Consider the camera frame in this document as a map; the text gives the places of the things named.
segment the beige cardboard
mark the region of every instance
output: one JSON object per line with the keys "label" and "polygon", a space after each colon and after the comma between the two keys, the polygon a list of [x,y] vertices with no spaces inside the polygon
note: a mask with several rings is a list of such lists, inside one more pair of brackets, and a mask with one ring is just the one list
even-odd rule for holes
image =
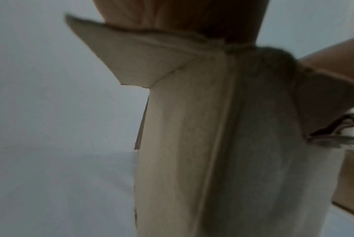
{"label": "beige cardboard", "polygon": [[319,236],[343,149],[308,139],[354,107],[353,82],[273,48],[67,22],[122,84],[150,89],[139,237]]}

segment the cardboard box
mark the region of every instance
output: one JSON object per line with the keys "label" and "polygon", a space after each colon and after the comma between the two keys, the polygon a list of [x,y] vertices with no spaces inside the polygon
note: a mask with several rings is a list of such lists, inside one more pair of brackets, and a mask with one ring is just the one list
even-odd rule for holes
{"label": "cardboard box", "polygon": [[279,49],[67,22],[122,85],[149,88],[139,237],[319,235],[354,82]]}

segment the white backdrop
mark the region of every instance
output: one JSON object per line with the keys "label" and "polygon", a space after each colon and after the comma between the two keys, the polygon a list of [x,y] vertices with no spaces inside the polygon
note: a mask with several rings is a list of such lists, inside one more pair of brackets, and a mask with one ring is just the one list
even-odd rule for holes
{"label": "white backdrop", "polygon": [[[0,237],[133,237],[148,92],[120,87],[65,12],[101,20],[90,0],[0,0]],[[300,57],[353,36],[354,0],[272,0],[259,43]]]}

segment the cardboard flap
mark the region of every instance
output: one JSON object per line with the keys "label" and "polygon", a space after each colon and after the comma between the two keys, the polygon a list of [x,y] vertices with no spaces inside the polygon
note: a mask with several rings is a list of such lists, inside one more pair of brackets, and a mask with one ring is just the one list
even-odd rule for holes
{"label": "cardboard flap", "polygon": [[219,44],[196,35],[127,30],[69,15],[66,22],[122,85],[149,88],[163,76],[219,48]]}
{"label": "cardboard flap", "polygon": [[349,78],[307,68],[294,89],[306,135],[326,128],[354,108],[354,81]]}

